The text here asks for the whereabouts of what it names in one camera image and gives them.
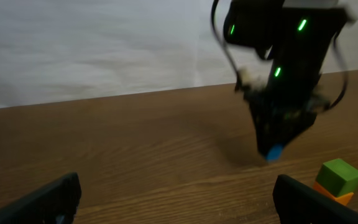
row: wood grain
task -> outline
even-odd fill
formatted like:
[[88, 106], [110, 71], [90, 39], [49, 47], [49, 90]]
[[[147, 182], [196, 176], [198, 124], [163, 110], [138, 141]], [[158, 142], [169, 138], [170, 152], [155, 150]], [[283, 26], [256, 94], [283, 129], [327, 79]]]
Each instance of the wood grain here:
[[[338, 73], [324, 75], [336, 97]], [[278, 174], [311, 185], [325, 161], [358, 168], [358, 71], [282, 158], [256, 150], [233, 85], [0, 109], [0, 207], [77, 171], [79, 223], [279, 223]], [[358, 211], [358, 191], [349, 206]]]

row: orange cube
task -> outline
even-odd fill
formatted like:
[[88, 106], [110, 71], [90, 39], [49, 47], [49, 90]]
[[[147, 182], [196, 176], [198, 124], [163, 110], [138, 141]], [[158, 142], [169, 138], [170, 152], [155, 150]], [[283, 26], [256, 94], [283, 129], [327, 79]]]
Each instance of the orange cube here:
[[316, 191], [318, 191], [322, 195], [324, 195], [326, 197], [329, 197], [329, 198], [333, 199], [334, 201], [336, 201], [336, 202], [338, 202], [338, 203], [340, 203], [342, 205], [345, 205], [345, 206], [351, 201], [352, 196], [354, 195], [353, 192], [350, 192], [350, 193], [347, 193], [347, 194], [342, 195], [340, 197], [335, 197], [331, 193], [329, 193], [328, 190], [326, 190], [323, 186], [321, 186], [317, 182], [314, 183], [313, 189], [315, 189]]

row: white curtain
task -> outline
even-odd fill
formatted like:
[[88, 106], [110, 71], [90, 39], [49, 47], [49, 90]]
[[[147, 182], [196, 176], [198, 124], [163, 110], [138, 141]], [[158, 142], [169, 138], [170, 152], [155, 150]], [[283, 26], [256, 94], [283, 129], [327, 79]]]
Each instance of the white curtain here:
[[[348, 2], [358, 15], [358, 0]], [[211, 35], [211, 3], [0, 0], [0, 108], [232, 83]], [[219, 3], [219, 27], [229, 3]], [[358, 21], [339, 43], [358, 69]], [[269, 73], [252, 51], [232, 51], [251, 74]], [[339, 71], [331, 53], [323, 70]]]

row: toy block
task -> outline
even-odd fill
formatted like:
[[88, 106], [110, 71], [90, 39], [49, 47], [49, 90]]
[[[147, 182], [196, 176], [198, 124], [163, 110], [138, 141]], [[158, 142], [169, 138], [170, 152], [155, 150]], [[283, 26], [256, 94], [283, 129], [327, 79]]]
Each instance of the toy block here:
[[320, 194], [322, 194], [326, 197], [329, 197], [329, 198], [333, 199], [334, 201], [336, 201], [342, 205], [345, 205], [345, 206], [351, 201], [351, 199], [354, 195], [353, 192], [350, 192], [350, 193], [347, 193], [340, 197], [335, 197], [331, 193], [329, 193], [328, 190], [326, 190], [323, 186], [319, 185], [317, 182], [314, 183], [313, 189], [318, 191]]
[[325, 162], [316, 181], [334, 197], [340, 197], [358, 188], [358, 170], [342, 159]]

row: blue object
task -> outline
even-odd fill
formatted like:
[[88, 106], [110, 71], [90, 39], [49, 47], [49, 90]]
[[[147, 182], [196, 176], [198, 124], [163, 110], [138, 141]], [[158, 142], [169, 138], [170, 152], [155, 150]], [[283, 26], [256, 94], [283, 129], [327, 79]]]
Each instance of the blue object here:
[[283, 152], [283, 146], [281, 144], [274, 145], [268, 152], [266, 160], [273, 161], [279, 159]]

